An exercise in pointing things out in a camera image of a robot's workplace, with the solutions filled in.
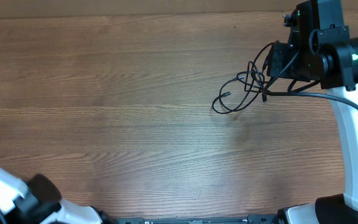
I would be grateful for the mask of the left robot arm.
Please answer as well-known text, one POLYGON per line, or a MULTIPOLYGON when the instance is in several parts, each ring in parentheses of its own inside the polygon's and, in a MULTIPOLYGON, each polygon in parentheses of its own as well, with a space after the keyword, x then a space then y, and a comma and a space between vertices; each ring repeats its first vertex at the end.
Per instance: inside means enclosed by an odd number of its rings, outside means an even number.
POLYGON ((30 180, 13 176, 0 167, 0 223, 117 223, 106 212, 62 198, 42 174, 30 180))

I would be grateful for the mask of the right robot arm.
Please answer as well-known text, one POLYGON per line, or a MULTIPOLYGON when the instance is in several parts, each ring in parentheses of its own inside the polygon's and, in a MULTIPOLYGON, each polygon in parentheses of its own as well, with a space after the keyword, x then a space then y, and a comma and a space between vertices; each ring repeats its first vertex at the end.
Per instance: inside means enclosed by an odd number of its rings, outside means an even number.
POLYGON ((358 37, 344 23, 340 1, 309 0, 284 17, 291 29, 287 43, 275 42, 267 57, 270 83, 279 78, 304 82, 283 96, 329 100, 336 118, 344 161, 341 194, 278 211, 274 223, 358 223, 358 37))

